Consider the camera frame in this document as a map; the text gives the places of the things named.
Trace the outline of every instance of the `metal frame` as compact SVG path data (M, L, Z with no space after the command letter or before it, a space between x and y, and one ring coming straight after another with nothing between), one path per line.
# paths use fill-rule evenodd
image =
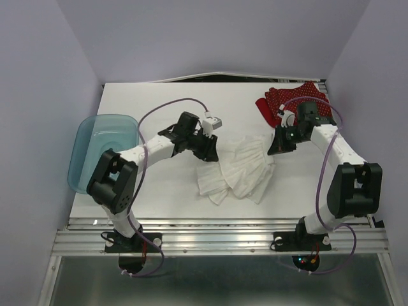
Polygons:
M273 256L299 254L270 250L274 231L294 230L297 219L141 219L144 232L163 234L162 250L167 256ZM388 253L388 239L384 229L372 229L367 218L353 222L358 240L357 253ZM107 219L70 220L68 230L58 231L53 256L117 256L104 252L102 230L112 230ZM347 254L353 246L348 229L329 234L336 254Z
M45 280L41 289L40 299L38 300L38 306L50 305L60 264L60 256L51 256L47 268L47 274L45 275Z

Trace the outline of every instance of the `red cloth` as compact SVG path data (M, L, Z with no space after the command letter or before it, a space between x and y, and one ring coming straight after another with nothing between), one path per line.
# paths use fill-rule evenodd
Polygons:
M272 87L269 89L268 92L265 93L266 99L265 98L258 99L256 102L256 106L260 110L262 116L265 118L267 123L273 128L275 128L276 125L281 123L281 118L277 115L281 104L284 104L290 99L303 96L319 98L329 103L329 101L326 98L326 95L320 92L313 82L305 82L302 86L297 87L295 89L276 89ZM285 109L290 110L297 116L298 105L308 100L309 99L299 99L297 101L290 103L287 107L285 107ZM322 117L332 116L332 111L329 106L324 105L318 101L316 102L316 104L320 116Z

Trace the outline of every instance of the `black bracket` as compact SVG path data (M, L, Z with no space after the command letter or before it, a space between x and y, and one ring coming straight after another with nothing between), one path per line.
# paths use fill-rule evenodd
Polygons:
M276 231L273 233L271 250L277 252L310 252L319 246L320 251L330 251L330 239L328 234L312 235L306 232L305 218L301 218L296 225L295 231Z
M307 234L303 239L299 240L294 231L276 231L273 233L274 241L271 243L271 250L277 252L310 252L319 245L320 251L330 251L332 246L324 244L323 240L328 237L327 234L311 235Z
M312 136L313 127L322 124L336 125L333 117L319 115L315 101L306 101L298 105L298 125L282 127L280 124L275 128L275 137L268 150L268 155L292 152L296 150L296 144L307 142Z
M162 240L162 233L143 233L143 236L153 241L155 238ZM106 238L114 241L111 246L105 245L105 253L142 253L143 240L138 235L133 235L132 238L126 238L116 231L106 234ZM147 244L147 253L158 253L159 251Z
M377 163L337 166L327 192L329 211L336 219L347 215L362 217L378 210L383 169ZM361 187L355 187L356 181Z
M115 180L111 174L119 172ZM89 180L87 193L94 201L107 207L112 214L123 212L131 203L136 184L138 167L126 161L112 149L102 153Z
M196 115L183 112L176 124L158 132L174 143L173 156L185 150L193 152L194 156L202 161L218 161L216 150L217 137L207 137L203 134L203 128L196 130L200 118Z

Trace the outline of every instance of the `white table surface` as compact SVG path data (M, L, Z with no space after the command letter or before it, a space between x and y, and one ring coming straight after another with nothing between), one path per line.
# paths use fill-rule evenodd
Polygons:
M216 130L219 139L244 135L265 135L273 129L255 105L270 87L295 88L299 83L135 83L106 84L98 114L120 113L139 120L145 113L167 101L196 98L212 115L222 119ZM167 106L149 116L141 126L145 139L176 123L183 111L204 117L194 102ZM161 161L147 170L142 190L133 205L136 218L289 218L314 211L322 153L312 143L301 143L292 153L275 156L275 171L259 205L248 199L228 196L220 206L198 193L195 167L202 163L191 152ZM328 166L321 201L333 178ZM104 218L105 212L85 194L76 194L71 217Z

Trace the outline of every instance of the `folded white fabric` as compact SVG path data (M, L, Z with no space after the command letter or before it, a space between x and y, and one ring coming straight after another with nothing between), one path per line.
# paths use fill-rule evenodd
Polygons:
M274 168L273 157L267 155L272 140L268 135L218 141L219 162L197 167L200 194L219 205L231 189L238 199L248 197L259 203Z

